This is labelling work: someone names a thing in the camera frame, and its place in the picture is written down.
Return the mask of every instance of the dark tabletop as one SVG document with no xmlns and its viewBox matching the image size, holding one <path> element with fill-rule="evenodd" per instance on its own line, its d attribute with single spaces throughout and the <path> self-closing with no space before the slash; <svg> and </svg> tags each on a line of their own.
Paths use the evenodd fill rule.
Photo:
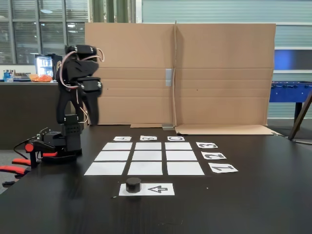
<svg viewBox="0 0 312 234">
<path fill-rule="evenodd" d="M 31 171 L 0 195 L 1 234 L 311 234 L 312 155 L 282 136 L 184 136 L 205 173 L 141 175 L 142 182 L 173 183 L 175 196 L 118 196 L 131 176 L 84 176 L 116 136 L 174 131 L 97 126 L 84 130 L 83 156 Z M 213 173 L 196 141 L 213 142 L 235 173 Z"/>
</svg>

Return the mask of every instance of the refrigerator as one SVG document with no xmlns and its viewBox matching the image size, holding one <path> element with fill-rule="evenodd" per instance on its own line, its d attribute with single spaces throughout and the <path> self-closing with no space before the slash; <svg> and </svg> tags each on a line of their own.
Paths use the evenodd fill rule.
<svg viewBox="0 0 312 234">
<path fill-rule="evenodd" d="M 39 76 L 49 75 L 55 80 L 61 62 L 62 56 L 56 54 L 35 55 L 36 73 Z"/>
</svg>

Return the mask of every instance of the blue foosball table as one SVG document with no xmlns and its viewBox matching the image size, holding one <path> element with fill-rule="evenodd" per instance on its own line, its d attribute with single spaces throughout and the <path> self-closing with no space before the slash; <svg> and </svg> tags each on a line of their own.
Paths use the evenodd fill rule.
<svg viewBox="0 0 312 234">
<path fill-rule="evenodd" d="M 302 109 L 302 103 L 306 101 L 311 90 L 312 82 L 273 81 L 271 84 L 270 102 L 295 102 L 295 122 Z"/>
</svg>

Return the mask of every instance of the flattened cardboard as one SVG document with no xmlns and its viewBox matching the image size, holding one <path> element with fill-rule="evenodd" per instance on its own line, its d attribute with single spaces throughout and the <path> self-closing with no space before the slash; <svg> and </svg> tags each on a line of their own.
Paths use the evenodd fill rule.
<svg viewBox="0 0 312 234">
<path fill-rule="evenodd" d="M 266 124 L 274 35 L 274 24 L 87 23 L 86 43 L 105 54 L 95 73 L 103 83 L 99 123 L 172 123 L 184 134 L 267 132 L 231 126 Z M 172 87 L 166 69 L 173 69 Z"/>
<path fill-rule="evenodd" d="M 172 123 L 173 26 L 87 23 L 85 36 L 105 54 L 94 74 L 103 84 L 99 124 Z"/>
<path fill-rule="evenodd" d="M 186 135 L 280 135 L 264 126 L 247 124 L 182 124 L 175 130 Z"/>
<path fill-rule="evenodd" d="M 267 121 L 274 36 L 274 24 L 178 24 L 176 132 L 227 134 L 229 127 L 228 134 L 271 134 L 261 125 Z"/>
<path fill-rule="evenodd" d="M 172 68 L 172 24 L 86 23 L 86 44 L 102 49 L 106 68 Z"/>
<path fill-rule="evenodd" d="M 177 68 L 273 68 L 275 24 L 177 24 Z"/>
<path fill-rule="evenodd" d="M 130 128 L 161 128 L 162 124 L 160 123 L 146 123 L 146 124 L 140 124 L 140 123 L 134 123 L 131 124 Z"/>
</svg>

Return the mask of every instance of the tic-tac-toe grid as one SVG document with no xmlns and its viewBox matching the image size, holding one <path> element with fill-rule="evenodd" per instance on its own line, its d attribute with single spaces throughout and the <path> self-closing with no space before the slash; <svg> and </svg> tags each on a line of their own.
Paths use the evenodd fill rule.
<svg viewBox="0 0 312 234">
<path fill-rule="evenodd" d="M 165 142 L 164 146 L 166 155 L 163 158 L 161 142 L 109 142 L 85 175 L 161 176 L 167 173 L 170 176 L 204 175 L 190 143 Z M 124 171 L 127 162 L 130 166 Z M 163 171 L 163 163 L 166 163 L 166 172 Z"/>
</svg>

